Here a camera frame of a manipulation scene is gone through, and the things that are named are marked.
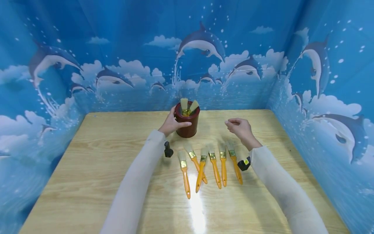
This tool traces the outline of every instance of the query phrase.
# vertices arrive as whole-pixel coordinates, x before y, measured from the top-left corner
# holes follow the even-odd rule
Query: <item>paintbrush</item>
[[[188,176],[187,176],[186,154],[183,151],[178,151],[178,158],[181,164],[181,170],[183,172],[184,190],[186,191],[187,198],[190,199],[191,191],[190,191],[190,183],[188,181]]]
[[[181,98],[182,116],[189,116],[188,113],[188,98]]]
[[[198,107],[199,107],[199,103],[196,100],[194,100],[189,108],[188,115],[194,112]]]
[[[207,147],[203,147],[201,149],[201,159],[200,159],[199,175],[197,176],[197,181],[196,181],[196,193],[200,189],[201,180],[202,180],[203,175],[204,175],[204,166],[205,166],[205,163],[206,163],[206,157],[207,156],[208,156],[208,149],[207,149]]]
[[[184,149],[187,151],[187,153],[190,156],[191,160],[195,164],[195,167],[196,167],[197,171],[199,172],[200,165],[199,165],[199,162],[197,161],[197,157],[196,157],[195,152],[193,151],[192,145],[190,143],[186,142],[184,144]],[[206,184],[208,183],[208,180],[206,179],[204,172],[203,172],[202,180],[204,181],[204,183],[206,183]]]
[[[226,145],[219,142],[218,148],[220,149],[220,158],[222,163],[222,183],[226,187],[227,184],[227,172],[226,172]]]
[[[220,178],[220,173],[219,173],[218,167],[217,167],[217,160],[215,158],[214,146],[212,144],[209,144],[208,148],[209,148],[209,157],[211,159],[211,163],[213,164],[215,181],[218,185],[218,188],[221,189],[221,178]]]
[[[234,145],[230,141],[226,141],[226,146],[229,149],[230,158],[231,158],[231,160],[233,161],[233,164],[234,164],[236,177],[239,181],[239,184],[242,185],[243,184],[243,179],[242,179],[242,174],[240,173],[240,169],[237,166],[236,153],[235,153]]]

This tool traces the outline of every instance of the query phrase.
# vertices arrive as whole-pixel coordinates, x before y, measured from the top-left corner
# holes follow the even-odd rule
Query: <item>dark red cup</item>
[[[188,107],[190,107],[192,104],[191,101],[188,101]],[[182,122],[191,122],[192,125],[185,127],[185,128],[180,128],[177,130],[177,134],[180,137],[183,138],[190,138],[193,137],[196,132],[197,132],[197,122],[199,120],[199,113],[200,113],[200,107],[196,108],[190,116],[182,116],[182,109],[181,109],[181,103],[178,103],[177,106],[175,107],[175,112],[174,116],[177,122],[182,123]]]

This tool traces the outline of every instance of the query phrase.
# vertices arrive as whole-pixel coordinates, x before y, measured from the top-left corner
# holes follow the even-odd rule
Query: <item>blue backdrop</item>
[[[363,3],[0,1],[0,233],[19,231],[87,113],[181,97],[272,109],[350,231],[374,233]]]

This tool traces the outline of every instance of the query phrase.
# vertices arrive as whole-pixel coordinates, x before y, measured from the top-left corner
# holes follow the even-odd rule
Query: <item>person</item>
[[[175,106],[158,130],[153,130],[145,145],[130,165],[113,200],[101,234],[132,234],[137,232],[143,202],[156,164],[164,152],[166,137],[190,122],[178,123]],[[328,233],[313,203],[300,185],[282,168],[266,146],[253,135],[245,119],[233,118],[225,122],[250,151],[251,167],[275,198],[294,234]]]

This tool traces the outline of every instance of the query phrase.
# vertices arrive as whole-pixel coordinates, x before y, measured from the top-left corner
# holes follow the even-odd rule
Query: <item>wooden table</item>
[[[21,234],[99,233],[128,167],[153,129],[167,112],[114,112],[88,114],[50,181],[26,220]],[[248,119],[259,141],[301,185],[317,207],[329,233],[348,233],[287,134],[269,110],[201,111],[197,134],[188,141],[200,159],[207,143],[230,138],[239,158],[248,155],[224,121]],[[194,192],[197,171],[188,160],[193,193],[184,191],[177,150],[186,139],[169,136],[175,154],[159,161],[145,199],[139,233],[291,233],[274,198],[252,168],[238,183],[231,160],[227,161],[227,187],[218,189],[212,164],[205,174],[208,184]]]

